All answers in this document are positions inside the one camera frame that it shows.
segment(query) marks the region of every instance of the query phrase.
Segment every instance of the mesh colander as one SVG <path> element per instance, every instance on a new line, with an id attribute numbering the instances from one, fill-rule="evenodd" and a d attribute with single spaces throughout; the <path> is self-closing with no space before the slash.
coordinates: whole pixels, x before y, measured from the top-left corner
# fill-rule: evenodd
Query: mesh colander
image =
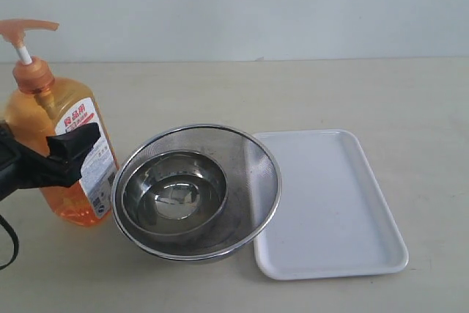
<path id="1" fill-rule="evenodd" d="M 122 207 L 125 185 L 134 171 L 157 155 L 178 150 L 209 156 L 226 175 L 223 215 L 210 231 L 184 245 L 155 241 L 128 220 Z M 254 137 L 222 125 L 189 125 L 157 135 L 125 161 L 113 184 L 112 210 L 120 230 L 146 252 L 165 259 L 205 261 L 227 257 L 251 242 L 273 217 L 280 193 L 277 163 Z"/>

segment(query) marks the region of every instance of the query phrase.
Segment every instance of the dish soap bottle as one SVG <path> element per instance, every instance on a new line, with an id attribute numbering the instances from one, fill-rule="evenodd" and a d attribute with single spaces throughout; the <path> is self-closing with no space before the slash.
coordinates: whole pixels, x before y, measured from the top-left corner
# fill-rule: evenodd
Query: dish soap bottle
<path id="1" fill-rule="evenodd" d="M 97 122 L 101 137 L 81 168 L 82 178 L 70 188 L 42 188 L 45 200 L 58 216 L 85 227 L 102 221 L 111 209 L 111 185 L 117 161 L 95 97 L 86 85 L 54 77 L 47 62 L 31 57 L 23 39 L 27 29 L 55 31 L 58 23 L 12 19 L 0 21 L 0 34 L 12 43 L 20 60 L 13 76 L 18 84 L 7 103 L 4 119 L 20 143 L 47 156 L 46 136 Z"/>

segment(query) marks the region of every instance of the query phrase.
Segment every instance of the beige table surface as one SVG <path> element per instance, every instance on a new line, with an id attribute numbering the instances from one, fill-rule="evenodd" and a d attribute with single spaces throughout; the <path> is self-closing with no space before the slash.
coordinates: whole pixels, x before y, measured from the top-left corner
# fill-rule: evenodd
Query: beige table surface
<path id="1" fill-rule="evenodd" d="M 388 276 L 279 282 L 252 246 L 211 265 L 138 250 L 111 218 L 58 219 L 39 191 L 0 213 L 21 238 L 0 312 L 469 312 L 469 59 L 60 64 L 93 88 L 119 160 L 162 130 L 343 128 L 361 141 L 410 252 Z M 15 88 L 0 65 L 0 102 Z M 0 255 L 11 250 L 0 234 Z"/>

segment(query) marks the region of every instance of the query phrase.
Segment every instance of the white tray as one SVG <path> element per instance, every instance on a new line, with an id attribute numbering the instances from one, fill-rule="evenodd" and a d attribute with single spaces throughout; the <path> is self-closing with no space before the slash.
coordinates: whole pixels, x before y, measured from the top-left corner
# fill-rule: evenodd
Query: white tray
<path id="1" fill-rule="evenodd" d="M 395 273 L 408 252 L 354 135 L 306 130 L 255 135 L 275 156 L 283 188 L 277 213 L 254 241 L 277 280 Z M 261 203 L 253 201 L 254 217 Z"/>

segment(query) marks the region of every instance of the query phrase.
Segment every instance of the stainless steel bowl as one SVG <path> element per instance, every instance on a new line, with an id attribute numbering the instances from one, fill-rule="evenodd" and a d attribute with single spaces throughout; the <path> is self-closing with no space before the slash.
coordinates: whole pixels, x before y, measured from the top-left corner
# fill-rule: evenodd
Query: stainless steel bowl
<path id="1" fill-rule="evenodd" d="M 122 207 L 135 227 L 156 241 L 186 243 L 208 231 L 226 204 L 221 167 L 199 152 L 160 154 L 138 167 Z"/>
<path id="2" fill-rule="evenodd" d="M 184 244 L 156 240 L 140 221 L 131 220 L 132 217 L 138 220 L 136 214 L 129 212 L 135 209 L 135 204 L 125 206 L 125 202 L 134 201 L 124 201 L 131 187 L 127 184 L 137 170 L 146 168 L 145 165 L 159 155 L 180 151 L 207 156 L 222 170 L 226 181 L 223 212 L 212 227 Z M 174 261 L 211 262 L 228 257 L 250 243 L 273 217 L 280 193 L 277 163 L 260 141 L 227 126 L 189 125 L 166 131 L 143 143 L 117 173 L 111 201 L 117 226 L 139 248 Z"/>

